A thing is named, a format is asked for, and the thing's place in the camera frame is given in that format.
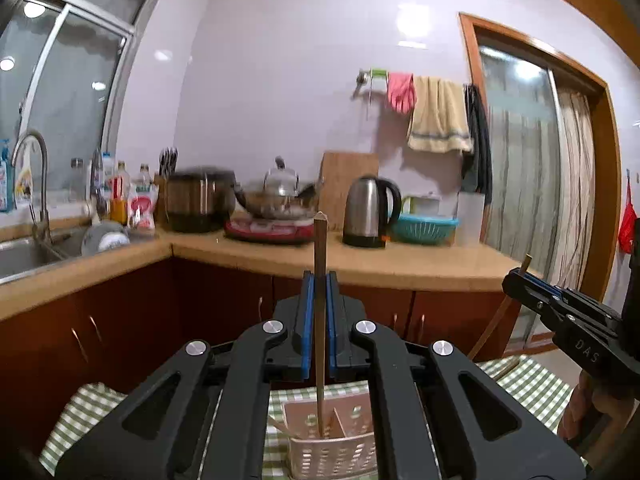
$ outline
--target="cabinet door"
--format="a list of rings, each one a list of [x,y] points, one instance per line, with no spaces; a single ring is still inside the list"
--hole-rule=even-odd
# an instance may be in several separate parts
[[[173,264],[185,341],[233,341],[273,315],[271,276],[179,258]]]
[[[467,354],[503,298],[502,292],[416,292],[407,340],[428,345],[444,339]],[[510,305],[475,361],[502,357],[519,310]]]
[[[66,403],[90,380],[72,329],[81,342],[90,335],[68,298],[0,322],[2,431],[36,456]]]
[[[82,290],[72,300],[90,327],[89,359],[99,380],[127,393],[184,343],[170,261]]]
[[[276,301],[299,294],[301,286],[302,280],[276,276],[273,279]],[[370,320],[382,323],[395,329],[398,335],[403,335],[411,308],[412,291],[359,285],[340,285],[340,293],[360,300],[364,304],[364,309]]]

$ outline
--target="plastic bag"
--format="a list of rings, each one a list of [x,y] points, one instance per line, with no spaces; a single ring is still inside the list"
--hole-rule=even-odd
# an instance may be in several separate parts
[[[636,212],[631,203],[631,184],[629,183],[629,172],[626,172],[626,205],[625,213],[622,216],[622,224],[618,233],[618,243],[620,249],[626,254],[631,254],[634,246],[634,224],[636,223]]]
[[[133,186],[127,198],[127,226],[130,229],[154,230],[154,209],[158,200],[158,186],[138,191]]]

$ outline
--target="wooden cutting board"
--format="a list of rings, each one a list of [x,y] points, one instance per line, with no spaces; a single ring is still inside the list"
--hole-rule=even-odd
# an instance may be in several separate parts
[[[342,231],[344,207],[351,183],[366,174],[378,176],[380,164],[375,153],[324,152],[320,177],[319,208],[328,217],[331,231]]]

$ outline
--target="floor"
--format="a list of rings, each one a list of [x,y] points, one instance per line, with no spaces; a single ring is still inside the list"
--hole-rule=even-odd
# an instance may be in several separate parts
[[[581,368],[571,361],[562,350],[552,350],[551,352],[534,354],[531,357],[565,383],[569,384],[569,386],[573,387],[578,384]]]

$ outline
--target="pink plastic basket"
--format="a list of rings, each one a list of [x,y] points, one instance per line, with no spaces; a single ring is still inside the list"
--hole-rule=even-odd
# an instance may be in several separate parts
[[[303,438],[289,439],[289,467],[296,480],[352,478],[376,468],[369,394],[324,399],[324,435],[318,438],[314,400],[286,402],[284,423]]]

